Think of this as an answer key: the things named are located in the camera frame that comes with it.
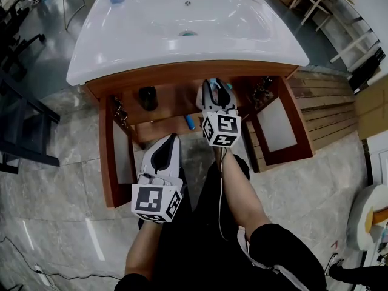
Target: gray tile floor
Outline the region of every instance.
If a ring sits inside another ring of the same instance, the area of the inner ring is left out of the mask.
[[[68,31],[64,29],[62,0],[41,2],[31,10],[21,25],[19,32],[22,38],[30,39],[38,33],[44,33],[47,38],[45,44],[34,42],[20,56],[22,63],[28,68],[21,85],[27,86],[38,99],[68,87],[67,69],[75,42],[93,2],[94,0],[86,0],[87,6],[73,18]],[[315,32],[316,25],[312,21],[300,26],[302,14],[290,11],[279,0],[267,2],[296,36],[312,65],[346,71],[341,59],[334,64],[329,62],[329,59],[336,55],[336,51],[321,31]],[[65,0],[67,16],[81,4],[82,0]]]
[[[0,173],[0,240],[8,236],[29,264],[67,276],[90,273],[122,277],[126,253],[137,232],[129,205],[117,210],[104,204],[98,150],[98,111],[78,87],[45,99],[61,116],[50,150],[59,168],[22,161],[19,175]],[[193,206],[198,201],[212,150],[201,133],[181,137]],[[233,150],[247,160],[242,141]],[[135,152],[139,166],[143,151]],[[346,247],[346,224],[356,192],[366,185],[363,148],[357,133],[318,151],[313,158],[265,173],[251,171],[251,183],[270,219],[291,230],[323,266],[335,251],[345,265],[359,264],[360,253]],[[292,249],[284,243],[280,249]],[[41,284],[9,242],[0,244],[0,281],[6,288],[52,290]],[[113,290],[112,278],[52,281],[61,291]],[[350,286],[328,279],[329,290]]]

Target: wooden vanity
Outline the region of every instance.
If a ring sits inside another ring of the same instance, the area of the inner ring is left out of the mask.
[[[208,78],[231,83],[242,117],[242,131],[247,131],[247,121],[252,122],[267,165],[312,157],[313,147],[303,116],[287,83],[296,69],[294,65],[272,62],[192,61],[154,65],[86,82],[84,89],[99,104],[101,170],[107,206],[118,207],[131,200],[131,186],[136,182],[133,142],[143,147],[144,142],[171,133],[201,131],[202,114],[195,101],[198,89]],[[268,88],[272,97],[257,108],[252,104],[252,84],[263,76],[272,77]],[[158,99],[158,107],[151,112],[141,107],[138,97],[139,89],[149,86],[156,88]],[[283,105],[295,135],[295,144],[278,150],[271,149],[273,140],[268,139],[268,132],[258,119],[259,113],[273,101]],[[120,102],[127,118],[118,115]],[[188,128],[184,115],[191,115],[196,125],[194,131]]]

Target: marker cube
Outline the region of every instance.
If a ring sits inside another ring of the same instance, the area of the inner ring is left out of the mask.
[[[177,186],[132,184],[131,211],[143,220],[171,222],[181,201]]]
[[[241,136],[241,118],[203,111],[202,129],[207,142],[215,147],[232,147]]]

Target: drain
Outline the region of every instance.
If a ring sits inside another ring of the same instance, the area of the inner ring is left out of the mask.
[[[191,30],[185,30],[179,34],[179,36],[198,36],[197,32]]]

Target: black stand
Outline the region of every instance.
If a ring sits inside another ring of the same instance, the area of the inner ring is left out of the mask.
[[[18,173],[17,167],[7,165],[16,158],[59,166],[58,158],[46,153],[50,124],[59,123],[59,115],[1,69],[0,92],[12,97],[8,107],[0,113],[0,152],[3,153],[0,171]]]

